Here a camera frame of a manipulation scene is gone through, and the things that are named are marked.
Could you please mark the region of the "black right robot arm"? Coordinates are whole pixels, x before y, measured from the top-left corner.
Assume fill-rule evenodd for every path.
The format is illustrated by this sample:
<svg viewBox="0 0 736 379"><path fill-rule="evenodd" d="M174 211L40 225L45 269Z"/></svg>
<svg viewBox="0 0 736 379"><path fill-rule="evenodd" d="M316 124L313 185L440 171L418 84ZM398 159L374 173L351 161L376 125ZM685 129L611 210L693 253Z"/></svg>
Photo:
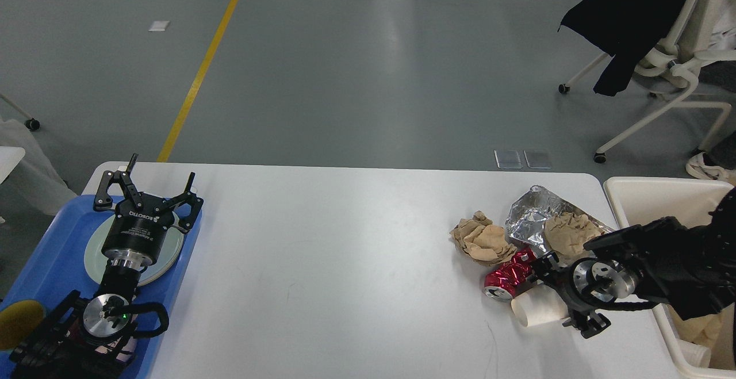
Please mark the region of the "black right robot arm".
<svg viewBox="0 0 736 379"><path fill-rule="evenodd" d="M607 329L602 311L643 311L670 305L683 320L715 315L734 303L734 191L688 228L661 217L601 235L592 253L566 267L555 253L531 262L532 274L565 303L565 326L589 339Z"/></svg>

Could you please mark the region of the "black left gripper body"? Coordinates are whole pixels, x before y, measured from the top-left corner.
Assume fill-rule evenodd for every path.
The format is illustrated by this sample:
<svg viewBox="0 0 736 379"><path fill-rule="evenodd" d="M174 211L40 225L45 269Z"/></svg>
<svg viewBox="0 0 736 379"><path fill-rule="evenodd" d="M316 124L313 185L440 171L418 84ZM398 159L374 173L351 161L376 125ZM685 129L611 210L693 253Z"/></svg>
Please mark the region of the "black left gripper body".
<svg viewBox="0 0 736 379"><path fill-rule="evenodd" d="M126 251L140 256L142 266L158 263L168 228L176 222L174 212L151 216L142 212L117 212L101 253L108 259L122 259Z"/></svg>

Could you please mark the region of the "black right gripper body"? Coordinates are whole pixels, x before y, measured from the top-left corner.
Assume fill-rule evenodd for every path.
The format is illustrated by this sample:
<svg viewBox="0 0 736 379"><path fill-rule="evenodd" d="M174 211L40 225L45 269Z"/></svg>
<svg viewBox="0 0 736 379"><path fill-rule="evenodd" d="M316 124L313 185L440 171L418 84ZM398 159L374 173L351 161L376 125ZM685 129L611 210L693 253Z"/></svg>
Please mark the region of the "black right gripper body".
<svg viewBox="0 0 736 379"><path fill-rule="evenodd" d="M571 311L579 312L581 311L581 305L573 277L573 265L553 268L550 271L549 285Z"/></svg>

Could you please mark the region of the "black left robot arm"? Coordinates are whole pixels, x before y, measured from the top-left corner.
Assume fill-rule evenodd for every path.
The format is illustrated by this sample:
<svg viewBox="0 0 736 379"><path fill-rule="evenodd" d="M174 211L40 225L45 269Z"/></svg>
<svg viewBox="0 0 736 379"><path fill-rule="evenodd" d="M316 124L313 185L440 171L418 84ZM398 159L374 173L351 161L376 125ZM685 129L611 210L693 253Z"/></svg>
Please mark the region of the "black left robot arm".
<svg viewBox="0 0 736 379"><path fill-rule="evenodd" d="M132 169L105 170L94 195L66 203L10 288L44 319L3 351L3 378L145 378L191 259L204 200L136 188Z"/></svg>

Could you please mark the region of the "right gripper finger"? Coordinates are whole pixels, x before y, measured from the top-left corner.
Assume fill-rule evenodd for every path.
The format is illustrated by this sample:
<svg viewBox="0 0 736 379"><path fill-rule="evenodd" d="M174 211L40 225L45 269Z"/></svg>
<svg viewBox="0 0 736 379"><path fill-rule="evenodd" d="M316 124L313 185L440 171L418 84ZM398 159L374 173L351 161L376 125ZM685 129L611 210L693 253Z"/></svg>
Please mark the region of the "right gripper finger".
<svg viewBox="0 0 736 379"><path fill-rule="evenodd" d="M523 264L526 268L523 284L555 287L555 282L562 268L559 254L556 251L549 251L539 258L533 251L526 251L526 260L523 261Z"/></svg>
<svg viewBox="0 0 736 379"><path fill-rule="evenodd" d="M599 309L574 310L568 308L568 318L562 322L564 327L573 327L584 339L590 339L611 326L611 321Z"/></svg>

